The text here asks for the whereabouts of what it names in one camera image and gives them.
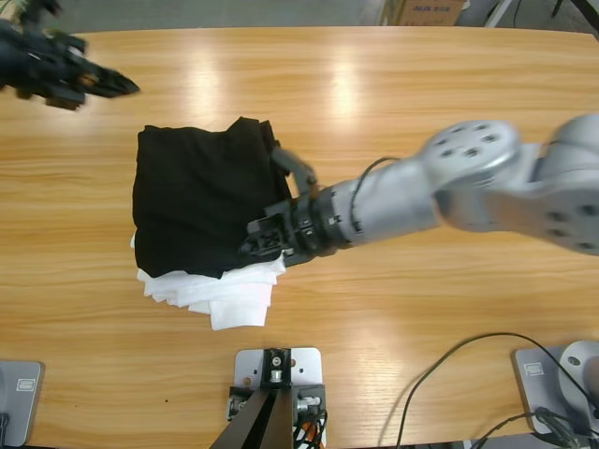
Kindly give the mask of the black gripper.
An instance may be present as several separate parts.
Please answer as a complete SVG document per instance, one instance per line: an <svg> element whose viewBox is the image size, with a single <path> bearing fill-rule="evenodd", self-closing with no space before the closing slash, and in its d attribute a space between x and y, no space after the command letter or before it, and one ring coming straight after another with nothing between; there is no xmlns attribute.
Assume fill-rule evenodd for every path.
<svg viewBox="0 0 599 449"><path fill-rule="evenodd" d="M260 257L283 253L290 268L348 249L333 197L332 190L321 190L315 197L299 196L265 208L267 217L246 226L240 253Z"/></svg>
<svg viewBox="0 0 599 449"><path fill-rule="evenodd" d="M13 88L20 99L36 95L48 106L69 110L82 106L87 94L116 98L139 91L122 73L87 63L81 49L66 40L8 20L1 21L1 87Z"/></svg>

